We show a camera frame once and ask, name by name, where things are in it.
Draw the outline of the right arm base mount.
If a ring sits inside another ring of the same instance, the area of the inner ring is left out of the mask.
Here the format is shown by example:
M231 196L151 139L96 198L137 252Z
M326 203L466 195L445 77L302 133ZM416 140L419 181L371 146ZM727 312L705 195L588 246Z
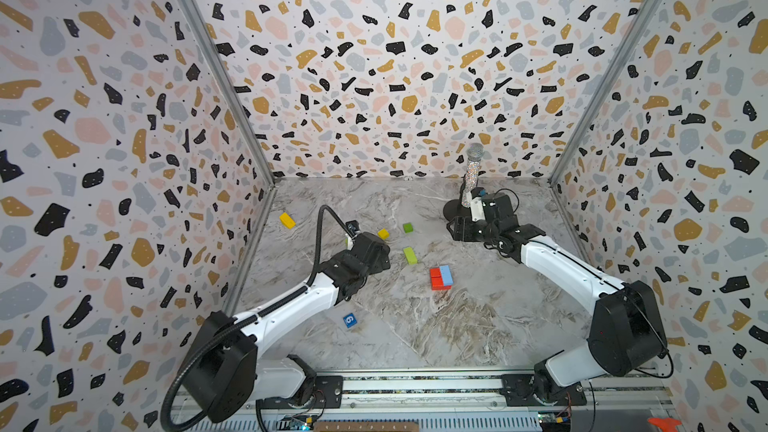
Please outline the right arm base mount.
M585 406L588 403L579 384L564 388L534 373L503 374L500 394L509 407Z

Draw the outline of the lime green block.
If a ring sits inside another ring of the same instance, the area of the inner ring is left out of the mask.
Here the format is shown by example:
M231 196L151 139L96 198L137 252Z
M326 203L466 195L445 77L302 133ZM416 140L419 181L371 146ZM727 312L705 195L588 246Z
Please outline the lime green block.
M411 247L406 247L403 249L406 261L409 265L415 265L418 263L418 259L416 257L416 254L414 250Z

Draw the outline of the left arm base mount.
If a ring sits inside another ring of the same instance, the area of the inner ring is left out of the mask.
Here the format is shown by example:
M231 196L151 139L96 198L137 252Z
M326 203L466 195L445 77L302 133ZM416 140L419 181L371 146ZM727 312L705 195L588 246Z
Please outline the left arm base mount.
M305 379L297 392L288 398L271 397L262 401L267 410L299 412L311 409L339 409L342 404L344 378L341 375L320 375Z

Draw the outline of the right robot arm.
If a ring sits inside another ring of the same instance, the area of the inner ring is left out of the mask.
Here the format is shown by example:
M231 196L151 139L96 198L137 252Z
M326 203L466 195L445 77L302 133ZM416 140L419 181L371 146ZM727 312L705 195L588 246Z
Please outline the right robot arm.
M480 243L541 273L590 314L589 334L580 345L534 366L530 388L538 400L550 403L584 380L623 377L653 358L670 358L652 288L608 275L538 226L520 222L510 196L481 193L467 204L453 199L443 215L453 240Z

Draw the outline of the light blue block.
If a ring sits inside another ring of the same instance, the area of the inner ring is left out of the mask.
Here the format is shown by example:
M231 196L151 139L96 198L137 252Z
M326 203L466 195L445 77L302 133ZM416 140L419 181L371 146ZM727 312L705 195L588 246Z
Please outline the light blue block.
M444 287L452 287L453 286L453 277L452 273L450 271L450 267L447 265L442 265L439 267L440 275L441 275L441 281Z

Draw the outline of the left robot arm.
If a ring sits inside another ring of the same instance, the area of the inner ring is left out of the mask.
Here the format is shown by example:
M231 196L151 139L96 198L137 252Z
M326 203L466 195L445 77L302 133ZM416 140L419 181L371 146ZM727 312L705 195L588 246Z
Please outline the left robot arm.
M360 232L351 243L278 297L233 316L211 313L163 400L163 429L184 431L204 419L220 423L250 400L299 408L314 403L317 374L303 359L263 356L293 329L350 300L370 276L389 269L390 248L379 236Z

